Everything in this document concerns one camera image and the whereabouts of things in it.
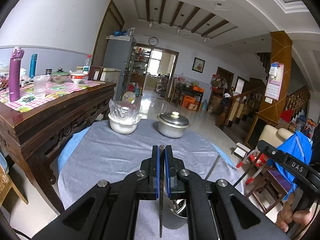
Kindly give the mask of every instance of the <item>pot lid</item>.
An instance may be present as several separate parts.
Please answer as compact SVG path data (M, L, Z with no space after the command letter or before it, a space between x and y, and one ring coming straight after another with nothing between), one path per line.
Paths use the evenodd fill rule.
M160 119L165 121L167 124L173 124L175 126L189 126L188 118L180 115L179 112L165 112L158 115Z
M70 75L70 73L63 71L62 68L58 68L56 72L51 73L52 76L67 76Z

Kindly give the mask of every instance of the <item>wooden pillar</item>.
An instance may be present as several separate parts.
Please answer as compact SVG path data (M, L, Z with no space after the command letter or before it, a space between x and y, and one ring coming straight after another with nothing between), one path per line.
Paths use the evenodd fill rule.
M289 86L292 60L292 40L284 31L271 32L271 63L279 62L284 64L282 85L278 100L272 100L269 104L263 96L259 111L257 112L245 144L252 148L256 147L258 138L264 125L276 126L280 119L281 112L285 106L285 99Z

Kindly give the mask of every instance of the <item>checkered tablecloth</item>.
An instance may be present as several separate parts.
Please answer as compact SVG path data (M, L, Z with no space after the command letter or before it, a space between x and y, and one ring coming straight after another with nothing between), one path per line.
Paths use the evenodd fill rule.
M20 89L21 98L17 101L10 102L9 100L9 89L0 91L0 102L6 106L25 113L33 108L41 106L49 101L55 100L59 97L65 96L75 91L86 89L88 87L94 87L104 82L84 80L82 84L74 84L72 81L65 81L64 83L58 84L54 82L47 82L46 96L44 99L37 99L33 94L33 87L24 87Z

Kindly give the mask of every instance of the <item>clock face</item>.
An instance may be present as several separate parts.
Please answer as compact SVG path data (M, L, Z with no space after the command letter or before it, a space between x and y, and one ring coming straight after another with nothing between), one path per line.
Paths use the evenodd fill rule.
M158 45L158 39L156 38L156 37L152 37L152 38L150 38L149 39L149 44L151 45L151 46L156 46L156 45Z

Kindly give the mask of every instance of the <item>blue jacket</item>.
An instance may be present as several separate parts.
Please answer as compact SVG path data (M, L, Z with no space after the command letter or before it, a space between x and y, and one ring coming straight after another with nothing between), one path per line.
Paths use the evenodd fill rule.
M306 164L309 164L312 154L311 147L312 140L300 132L295 132L282 145L280 145L278 149L291 154ZM269 160L268 164L273 165L274 162ZM290 192L284 197L284 200L286 200L288 195L295 190L297 185L293 183L294 176L290 172L281 167L278 163L275 163L275 166L282 176L292 185Z

